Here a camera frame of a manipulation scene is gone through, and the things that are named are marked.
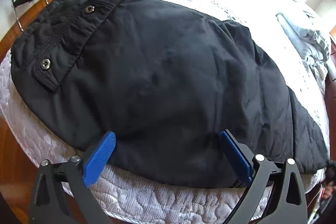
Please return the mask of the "grey quilted bedspread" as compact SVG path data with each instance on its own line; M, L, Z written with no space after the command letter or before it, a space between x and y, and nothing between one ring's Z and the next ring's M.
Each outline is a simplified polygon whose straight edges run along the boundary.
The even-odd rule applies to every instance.
M248 26L258 46L275 61L286 84L319 125L324 140L329 141L329 121L318 84L272 11L263 14L262 25L257 26L246 12L234 14L231 0L164 1ZM6 55L1 63L1 114L18 144L34 165L43 159L68 159L74 149L25 105L11 79L10 67L10 56ZM132 223L220 223L243 193L240 188L202 190L163 185L113 166L104 169L92 191L106 214Z

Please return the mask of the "folded grey comforter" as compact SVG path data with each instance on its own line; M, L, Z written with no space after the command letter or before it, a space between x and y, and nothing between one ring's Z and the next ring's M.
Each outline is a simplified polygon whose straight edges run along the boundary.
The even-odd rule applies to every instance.
M277 21L325 94L331 42L319 15L307 4L284 0Z

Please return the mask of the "black pants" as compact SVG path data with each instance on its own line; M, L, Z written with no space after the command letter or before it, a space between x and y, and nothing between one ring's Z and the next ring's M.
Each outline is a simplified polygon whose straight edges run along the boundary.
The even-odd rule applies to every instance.
M54 0L11 48L29 109L85 151L116 134L114 166L168 185L236 181L219 135L303 174L325 168L319 125L232 20L161 0Z

